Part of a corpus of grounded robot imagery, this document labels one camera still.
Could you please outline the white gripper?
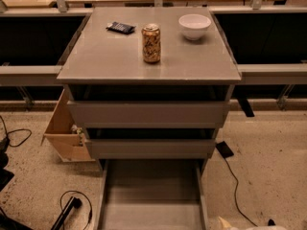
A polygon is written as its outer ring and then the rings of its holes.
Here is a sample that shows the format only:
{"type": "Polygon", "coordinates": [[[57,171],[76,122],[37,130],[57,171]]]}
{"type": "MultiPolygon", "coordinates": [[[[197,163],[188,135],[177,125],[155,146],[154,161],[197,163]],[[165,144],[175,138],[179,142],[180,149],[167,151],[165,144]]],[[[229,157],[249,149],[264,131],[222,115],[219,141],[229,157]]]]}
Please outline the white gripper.
{"type": "MultiPolygon", "coordinates": [[[[223,230],[240,230],[239,228],[232,226],[227,220],[225,220],[222,217],[219,217],[219,221],[223,227],[223,230]]],[[[287,230],[287,229],[282,226],[271,225],[271,226],[250,227],[245,230],[287,230]]]]}

